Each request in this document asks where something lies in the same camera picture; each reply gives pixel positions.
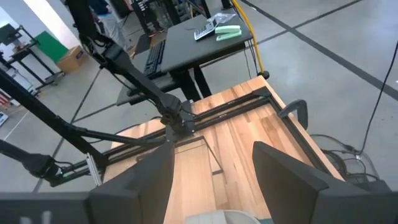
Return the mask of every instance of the calculator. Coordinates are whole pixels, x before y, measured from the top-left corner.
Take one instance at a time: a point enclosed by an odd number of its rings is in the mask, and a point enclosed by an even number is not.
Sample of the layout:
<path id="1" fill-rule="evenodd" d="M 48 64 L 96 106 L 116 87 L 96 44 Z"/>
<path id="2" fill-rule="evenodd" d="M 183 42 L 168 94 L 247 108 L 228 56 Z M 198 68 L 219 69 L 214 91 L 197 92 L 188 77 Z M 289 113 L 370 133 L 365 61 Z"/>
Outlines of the calculator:
<path id="1" fill-rule="evenodd" d="M 213 22 L 209 22 L 206 24 L 203 28 L 197 29 L 194 33 L 195 40 L 202 40 L 205 37 L 209 37 L 215 33 L 216 27 L 218 26 L 218 23 L 216 20 L 213 20 Z"/>

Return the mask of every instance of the keyboard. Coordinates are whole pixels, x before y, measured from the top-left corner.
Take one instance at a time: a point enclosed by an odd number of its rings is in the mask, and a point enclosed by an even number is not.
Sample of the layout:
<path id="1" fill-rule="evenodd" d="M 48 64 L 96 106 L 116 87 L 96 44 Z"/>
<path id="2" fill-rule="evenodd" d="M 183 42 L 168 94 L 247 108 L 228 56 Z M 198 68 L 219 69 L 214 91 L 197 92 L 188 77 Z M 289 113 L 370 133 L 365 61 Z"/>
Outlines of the keyboard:
<path id="1" fill-rule="evenodd" d="M 157 43 L 150 49 L 147 63 L 144 69 L 144 75 L 147 78 L 156 78 L 157 75 L 161 75 L 157 73 L 157 67 L 160 66 L 163 59 L 163 50 L 166 44 L 166 40 L 162 40 L 161 42 Z"/>
<path id="2" fill-rule="evenodd" d="M 218 23 L 216 22 L 216 20 L 213 20 L 213 22 L 209 22 L 204 27 L 195 30 L 195 32 L 193 33 L 195 41 L 202 40 L 205 37 L 213 35 L 217 26 Z"/>

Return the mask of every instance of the wooden table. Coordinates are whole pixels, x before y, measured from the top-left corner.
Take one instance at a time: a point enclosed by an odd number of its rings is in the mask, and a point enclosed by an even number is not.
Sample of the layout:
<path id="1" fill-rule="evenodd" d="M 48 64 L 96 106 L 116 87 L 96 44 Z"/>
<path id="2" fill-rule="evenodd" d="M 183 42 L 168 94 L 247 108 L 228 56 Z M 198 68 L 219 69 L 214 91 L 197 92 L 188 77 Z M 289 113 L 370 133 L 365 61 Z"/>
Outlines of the wooden table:
<path id="1" fill-rule="evenodd" d="M 269 89 L 284 108 L 284 103 L 265 79 L 257 77 L 195 102 L 193 112 L 204 112 L 263 86 Z M 296 118 L 292 114 L 289 118 L 333 176 L 342 179 Z M 163 125 L 158 120 L 152 120 L 119 134 L 137 138 L 160 128 Z M 254 141 L 263 141 L 311 165 L 270 104 L 206 128 L 195 133 L 195 136 L 205 137 L 224 172 L 213 175 L 220 167 L 203 140 L 176 148 L 174 181 L 164 223 L 183 223 L 186 216 L 217 209 L 243 210 L 260 219 L 270 218 L 252 163 Z M 112 143 L 112 147 L 118 145 L 120 143 Z M 135 163 L 136 160 L 132 157 L 108 166 L 104 181 L 112 179 Z"/>

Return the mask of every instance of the gray concrete floor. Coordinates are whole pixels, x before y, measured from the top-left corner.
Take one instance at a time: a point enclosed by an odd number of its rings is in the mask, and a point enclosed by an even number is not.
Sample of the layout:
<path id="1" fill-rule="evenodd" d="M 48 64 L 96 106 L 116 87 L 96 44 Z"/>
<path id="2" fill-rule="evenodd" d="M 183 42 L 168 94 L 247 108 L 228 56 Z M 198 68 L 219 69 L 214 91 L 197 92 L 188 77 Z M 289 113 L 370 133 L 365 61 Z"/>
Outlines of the gray concrete floor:
<path id="1" fill-rule="evenodd" d="M 261 43 L 261 59 L 265 69 L 271 73 L 269 82 L 279 96 L 286 103 L 299 98 L 307 101 L 309 133 L 328 134 L 360 149 L 379 84 L 386 75 L 398 39 L 398 15 L 394 13 L 398 2 L 242 1 L 239 3 L 251 21 L 257 41 Z M 208 5 L 210 9 L 221 7 L 219 0 L 208 0 Z M 131 44 L 135 44 L 143 34 L 134 14 L 129 16 L 123 29 Z M 256 70 L 250 51 L 246 53 L 250 75 L 254 77 Z M 213 93 L 249 79 L 243 52 L 202 67 Z M 67 75 L 59 86 L 46 89 L 40 100 L 63 119 L 78 120 L 75 125 L 108 133 L 158 114 L 151 104 L 143 102 L 134 106 L 110 106 L 79 120 L 116 102 L 121 84 L 106 70 L 97 74 L 98 65 L 90 60 L 78 71 Z M 398 190 L 395 171 L 398 158 L 397 65 L 387 83 L 389 91 L 382 96 L 365 151 L 380 177 L 390 188 Z M 180 90 L 172 93 L 183 99 Z M 52 155 L 59 161 L 84 159 L 83 154 L 68 142 L 61 141 L 58 134 L 26 110 L 11 116 L 11 120 L 0 128 L 0 138 L 6 138 L 6 141 L 29 152 Z M 316 138 L 316 141 L 322 148 L 342 150 L 326 139 Z M 105 151 L 110 143 L 100 142 L 94 146 Z M 365 164 L 372 174 L 369 164 Z M 0 156 L 0 167 L 2 192 L 30 192 L 34 189 L 39 192 L 78 191 L 94 187 L 90 177 L 56 188 L 51 188 L 46 182 L 37 185 L 36 178 L 5 156 Z M 362 172 L 355 161 L 350 162 L 349 167 L 351 172 Z"/>

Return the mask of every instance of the white wall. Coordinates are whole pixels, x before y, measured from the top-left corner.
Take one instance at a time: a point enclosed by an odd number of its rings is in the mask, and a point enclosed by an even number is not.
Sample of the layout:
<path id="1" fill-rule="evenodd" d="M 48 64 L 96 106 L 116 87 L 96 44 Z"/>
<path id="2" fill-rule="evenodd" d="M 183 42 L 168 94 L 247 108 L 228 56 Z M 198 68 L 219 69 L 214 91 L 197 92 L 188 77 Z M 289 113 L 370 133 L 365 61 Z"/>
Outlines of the white wall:
<path id="1" fill-rule="evenodd" d="M 55 37 L 54 34 L 44 25 L 44 23 L 36 16 L 36 14 L 23 0 L 0 0 L 0 7 L 2 8 L 2 10 L 0 11 L 0 17 L 4 20 L 10 20 L 10 24 L 14 28 L 17 28 L 19 25 L 23 25 L 24 28 L 34 37 L 41 34 L 43 31 L 47 31 L 50 35 Z M 24 35 L 23 31 L 21 31 L 21 34 L 22 37 L 19 40 L 21 42 L 27 42 L 29 40 L 28 36 Z M 9 46 L 4 46 L 3 44 L 0 44 L 0 49 L 3 49 L 5 52 L 4 58 L 6 60 L 10 59 L 9 56 L 12 55 L 11 49 L 13 47 L 14 46 L 12 44 L 10 44 Z M 44 53 L 42 53 L 39 49 L 33 47 L 32 50 L 54 72 L 60 71 L 57 65 L 46 55 L 44 55 Z M 51 75 L 31 55 L 28 55 L 26 58 L 24 58 L 23 62 L 42 79 L 47 78 Z M 40 83 L 26 69 L 19 65 L 18 62 L 13 63 L 12 66 L 18 69 L 21 75 L 25 76 L 34 86 L 40 85 Z"/>
<path id="2" fill-rule="evenodd" d="M 47 26 L 54 36 L 68 49 L 80 44 L 69 27 L 62 21 L 60 16 L 47 0 L 24 0 L 24 2 L 34 11 L 39 19 Z"/>
<path id="3" fill-rule="evenodd" d="M 43 31 L 54 36 L 23 0 L 0 0 L 0 6 L 32 36 L 35 37 Z"/>
<path id="4" fill-rule="evenodd" d="M 58 16 L 62 19 L 62 21 L 67 25 L 67 27 L 72 31 L 73 35 L 78 39 L 79 38 L 79 32 L 77 31 L 76 28 L 73 27 L 73 21 L 72 16 L 70 15 L 69 10 L 63 5 L 61 0 L 47 0 L 47 2 L 50 4 L 50 6 L 54 9 L 55 12 L 57 12 Z"/>

